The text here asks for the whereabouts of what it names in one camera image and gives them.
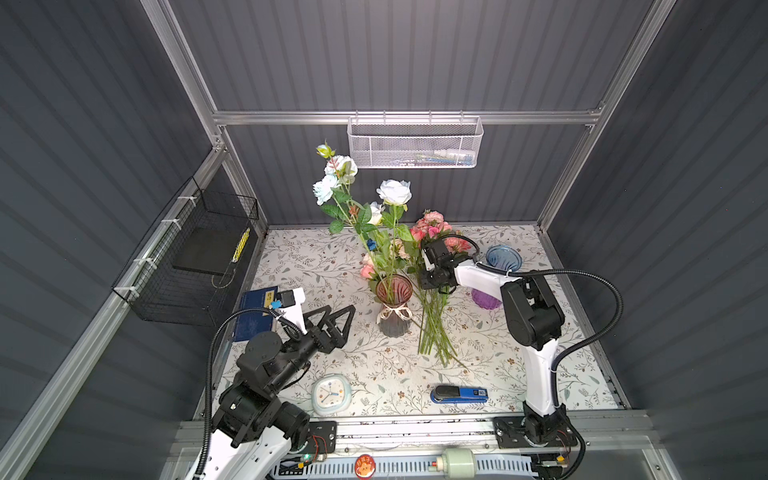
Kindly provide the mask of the artificial flower bunch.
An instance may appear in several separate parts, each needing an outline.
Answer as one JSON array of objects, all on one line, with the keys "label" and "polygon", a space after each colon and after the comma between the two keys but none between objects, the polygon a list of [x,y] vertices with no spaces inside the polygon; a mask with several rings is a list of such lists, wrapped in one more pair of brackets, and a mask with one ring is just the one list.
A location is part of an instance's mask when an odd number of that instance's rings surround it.
[{"label": "artificial flower bunch", "polygon": [[421,303],[418,353],[432,355],[447,367],[458,357],[442,314],[449,295],[457,287],[453,268],[470,257],[476,244],[435,210],[426,210],[412,227],[400,225],[398,231],[410,234],[406,240],[395,240],[394,251],[401,263],[400,270],[410,277]]}]

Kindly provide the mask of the white rose stem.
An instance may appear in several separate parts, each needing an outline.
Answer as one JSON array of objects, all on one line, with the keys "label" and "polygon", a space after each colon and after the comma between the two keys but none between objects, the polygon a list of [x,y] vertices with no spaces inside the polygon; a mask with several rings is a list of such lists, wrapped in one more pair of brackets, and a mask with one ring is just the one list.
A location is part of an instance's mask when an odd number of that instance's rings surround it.
[{"label": "white rose stem", "polygon": [[395,300],[395,274],[403,268],[407,257],[406,246],[412,241],[408,228],[400,223],[407,204],[412,198],[411,184],[407,181],[385,180],[377,189],[381,203],[376,224],[377,243],[375,265],[384,288],[384,303]]},{"label": "white rose stem", "polygon": [[395,300],[393,287],[395,273],[395,258],[392,240],[392,231],[384,224],[385,209],[377,202],[365,204],[359,212],[356,226],[366,254],[363,258],[361,276],[369,281],[377,281],[372,288],[374,292],[378,287],[383,288],[383,303],[391,303]]}]

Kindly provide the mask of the white blue flower spray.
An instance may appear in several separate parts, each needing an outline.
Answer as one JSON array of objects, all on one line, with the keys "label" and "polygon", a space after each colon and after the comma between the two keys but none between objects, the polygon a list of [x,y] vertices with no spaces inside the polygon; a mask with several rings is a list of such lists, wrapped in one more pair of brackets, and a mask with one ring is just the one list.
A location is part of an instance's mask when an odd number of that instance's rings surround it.
[{"label": "white blue flower spray", "polygon": [[[327,142],[318,145],[316,153],[325,161],[325,166],[323,177],[313,184],[312,192],[317,205],[331,218],[329,232],[337,234],[351,228],[363,246],[356,224],[359,212],[370,203],[360,203],[352,196],[351,187],[358,174],[357,164],[352,157],[337,154]],[[377,285],[376,280],[369,282],[371,289]]]}]

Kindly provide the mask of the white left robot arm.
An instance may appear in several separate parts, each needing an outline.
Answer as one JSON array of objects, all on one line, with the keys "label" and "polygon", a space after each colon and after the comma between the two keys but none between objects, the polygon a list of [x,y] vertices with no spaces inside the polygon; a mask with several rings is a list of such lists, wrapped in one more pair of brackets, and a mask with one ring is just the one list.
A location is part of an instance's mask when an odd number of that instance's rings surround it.
[{"label": "white left robot arm", "polygon": [[291,452],[301,451],[310,437],[310,417],[279,394],[308,371],[312,357],[343,348],[350,335],[356,308],[333,312],[329,306],[302,316],[307,331],[288,321],[285,309],[241,309],[223,327],[245,313],[263,313],[289,332],[286,342],[273,332],[249,340],[237,361],[232,385],[218,395],[213,406],[213,354],[208,354],[204,391],[203,438],[188,479],[270,479],[272,471]]}]

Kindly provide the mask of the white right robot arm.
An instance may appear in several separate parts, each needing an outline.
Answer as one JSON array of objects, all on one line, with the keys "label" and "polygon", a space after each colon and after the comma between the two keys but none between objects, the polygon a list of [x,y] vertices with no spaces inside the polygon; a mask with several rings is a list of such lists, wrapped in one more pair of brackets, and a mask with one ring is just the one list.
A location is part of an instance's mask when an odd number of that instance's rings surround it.
[{"label": "white right robot arm", "polygon": [[454,253],[446,240],[433,239],[420,247],[424,268],[419,283],[426,289],[463,286],[502,302],[513,339],[524,348],[527,394],[524,406],[538,417],[556,412],[553,362],[565,315],[545,278],[558,270],[522,271],[503,254],[489,251],[484,262],[475,254]]}]

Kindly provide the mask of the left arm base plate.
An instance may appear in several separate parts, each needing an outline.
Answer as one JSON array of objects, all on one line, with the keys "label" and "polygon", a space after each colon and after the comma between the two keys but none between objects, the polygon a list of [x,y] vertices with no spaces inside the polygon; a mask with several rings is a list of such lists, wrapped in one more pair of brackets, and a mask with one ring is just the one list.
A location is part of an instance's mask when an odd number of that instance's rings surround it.
[{"label": "left arm base plate", "polygon": [[338,423],[336,421],[311,421],[308,426],[309,435],[298,453],[310,457],[334,453],[338,437]]}]

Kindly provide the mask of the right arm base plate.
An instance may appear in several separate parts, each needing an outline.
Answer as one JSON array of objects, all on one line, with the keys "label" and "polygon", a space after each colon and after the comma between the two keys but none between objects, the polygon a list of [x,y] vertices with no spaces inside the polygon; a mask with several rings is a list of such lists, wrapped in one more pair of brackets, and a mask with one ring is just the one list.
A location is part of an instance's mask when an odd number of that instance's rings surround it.
[{"label": "right arm base plate", "polygon": [[540,417],[537,414],[523,416],[499,416],[492,419],[497,444],[500,448],[544,448],[578,445],[571,427],[558,415]]}]

